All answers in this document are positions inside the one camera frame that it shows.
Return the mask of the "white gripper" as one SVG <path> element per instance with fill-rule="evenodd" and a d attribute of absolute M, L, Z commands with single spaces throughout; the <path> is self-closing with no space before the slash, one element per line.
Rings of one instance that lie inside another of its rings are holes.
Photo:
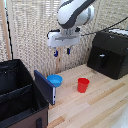
<path fill-rule="evenodd" d="M 57 30 L 51 30 L 47 34 L 47 45 L 50 48 L 55 47 L 62 47 L 62 46 L 68 46 L 68 45 L 75 45 L 78 44 L 80 41 L 80 33 L 75 32 L 73 34 L 62 34 L 60 29 Z M 71 48 L 67 48 L 67 54 L 70 55 Z M 54 56 L 58 56 L 58 50 L 55 48 Z"/>

